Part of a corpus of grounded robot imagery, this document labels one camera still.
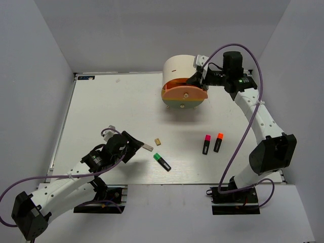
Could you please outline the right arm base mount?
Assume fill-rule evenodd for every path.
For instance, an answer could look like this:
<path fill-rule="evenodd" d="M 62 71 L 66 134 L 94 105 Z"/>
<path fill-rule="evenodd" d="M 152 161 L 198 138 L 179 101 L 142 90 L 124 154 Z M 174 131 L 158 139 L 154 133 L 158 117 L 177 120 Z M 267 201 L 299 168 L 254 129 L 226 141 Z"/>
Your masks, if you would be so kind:
<path fill-rule="evenodd" d="M 210 187 L 206 195 L 211 197 L 213 215 L 258 215 L 259 201 L 256 189 L 220 194 L 218 187 Z"/>

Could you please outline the round cream drawer cabinet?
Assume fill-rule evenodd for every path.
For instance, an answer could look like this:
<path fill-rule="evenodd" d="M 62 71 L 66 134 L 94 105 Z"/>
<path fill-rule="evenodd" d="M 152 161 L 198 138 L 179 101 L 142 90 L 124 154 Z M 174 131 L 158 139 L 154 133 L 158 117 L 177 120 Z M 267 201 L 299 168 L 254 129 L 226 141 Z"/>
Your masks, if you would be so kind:
<path fill-rule="evenodd" d="M 166 106 L 191 109 L 208 98 L 207 91 L 187 84 L 187 80 L 196 72 L 195 60 L 196 57 L 192 55 L 176 55 L 164 63 L 161 98 Z"/>

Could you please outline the orange highlighter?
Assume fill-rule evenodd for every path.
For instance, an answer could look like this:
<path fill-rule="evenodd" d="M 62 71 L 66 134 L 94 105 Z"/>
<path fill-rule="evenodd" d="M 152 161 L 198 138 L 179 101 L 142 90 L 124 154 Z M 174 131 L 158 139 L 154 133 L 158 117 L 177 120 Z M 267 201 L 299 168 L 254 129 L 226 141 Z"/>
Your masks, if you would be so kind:
<path fill-rule="evenodd" d="M 219 152 L 220 147 L 221 147 L 221 143 L 223 141 L 223 136 L 224 136 L 223 133 L 218 134 L 218 136 L 216 138 L 215 146 L 214 146 L 214 149 L 213 149 L 214 152 Z"/>

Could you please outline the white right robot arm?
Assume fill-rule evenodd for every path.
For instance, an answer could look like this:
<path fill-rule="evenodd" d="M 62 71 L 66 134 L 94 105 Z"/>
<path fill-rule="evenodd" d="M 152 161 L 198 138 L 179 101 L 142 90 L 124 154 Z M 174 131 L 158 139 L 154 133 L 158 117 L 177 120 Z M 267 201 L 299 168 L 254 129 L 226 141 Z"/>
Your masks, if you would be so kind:
<path fill-rule="evenodd" d="M 254 132 L 257 146 L 249 155 L 249 164 L 230 179 L 226 191 L 219 190 L 235 202 L 242 201 L 247 190 L 264 177 L 290 165 L 297 139 L 286 134 L 270 115 L 261 98 L 261 86 L 244 72 L 240 52 L 225 52 L 218 71 L 211 70 L 208 58 L 202 55 L 194 58 L 193 67 L 196 72 L 187 83 L 204 90 L 209 86 L 224 87 L 248 120 L 247 129 Z"/>

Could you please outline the green highlighter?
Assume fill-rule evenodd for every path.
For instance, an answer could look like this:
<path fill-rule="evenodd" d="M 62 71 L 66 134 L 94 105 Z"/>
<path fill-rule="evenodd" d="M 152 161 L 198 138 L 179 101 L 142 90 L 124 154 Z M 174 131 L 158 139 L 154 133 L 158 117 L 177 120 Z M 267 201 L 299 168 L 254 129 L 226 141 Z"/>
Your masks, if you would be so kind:
<path fill-rule="evenodd" d="M 169 172 L 172 168 L 171 166 L 158 154 L 155 153 L 153 158 L 167 171 Z"/>

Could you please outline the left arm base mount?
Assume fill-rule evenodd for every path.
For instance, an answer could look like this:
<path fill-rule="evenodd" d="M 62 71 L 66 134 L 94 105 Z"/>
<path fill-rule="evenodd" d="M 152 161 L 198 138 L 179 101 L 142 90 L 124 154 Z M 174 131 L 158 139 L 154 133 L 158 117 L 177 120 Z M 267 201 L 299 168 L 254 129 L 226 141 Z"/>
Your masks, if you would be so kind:
<path fill-rule="evenodd" d="M 75 207 L 76 214 L 122 214 L 127 202 L 127 186 L 108 186 L 94 199 Z"/>

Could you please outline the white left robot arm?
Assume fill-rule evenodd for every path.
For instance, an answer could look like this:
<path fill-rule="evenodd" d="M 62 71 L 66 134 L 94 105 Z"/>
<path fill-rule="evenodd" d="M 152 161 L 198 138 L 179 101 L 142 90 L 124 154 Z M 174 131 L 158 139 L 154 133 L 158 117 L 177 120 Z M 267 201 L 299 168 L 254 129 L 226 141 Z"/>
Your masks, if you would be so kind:
<path fill-rule="evenodd" d="M 22 192 L 16 196 L 12 219 L 27 241 L 40 236 L 61 214 L 87 202 L 110 199 L 101 174 L 120 162 L 127 163 L 144 143 L 114 128 L 107 129 L 103 138 L 105 142 L 82 157 L 64 178 L 30 194 Z"/>

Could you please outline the grey eraser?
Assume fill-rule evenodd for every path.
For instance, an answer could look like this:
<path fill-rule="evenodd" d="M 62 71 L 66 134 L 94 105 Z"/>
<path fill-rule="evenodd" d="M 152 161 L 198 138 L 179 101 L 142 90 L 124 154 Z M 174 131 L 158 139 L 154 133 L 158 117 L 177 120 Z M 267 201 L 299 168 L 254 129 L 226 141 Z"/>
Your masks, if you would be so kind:
<path fill-rule="evenodd" d="M 150 146 L 150 145 L 148 145 L 148 144 L 144 144 L 142 147 L 143 147 L 145 150 L 148 150 L 148 151 L 150 151 L 150 152 L 153 151 L 153 147 Z"/>

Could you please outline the pink highlighter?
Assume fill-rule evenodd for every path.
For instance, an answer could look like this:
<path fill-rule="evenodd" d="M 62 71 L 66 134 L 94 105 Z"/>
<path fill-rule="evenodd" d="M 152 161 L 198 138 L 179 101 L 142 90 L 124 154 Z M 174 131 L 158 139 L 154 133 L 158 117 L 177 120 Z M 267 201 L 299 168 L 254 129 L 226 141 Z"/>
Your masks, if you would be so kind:
<path fill-rule="evenodd" d="M 202 154 L 203 155 L 208 154 L 210 141 L 211 141 L 211 135 L 206 134 L 205 139 L 204 139 L 203 149 L 202 149 Z"/>

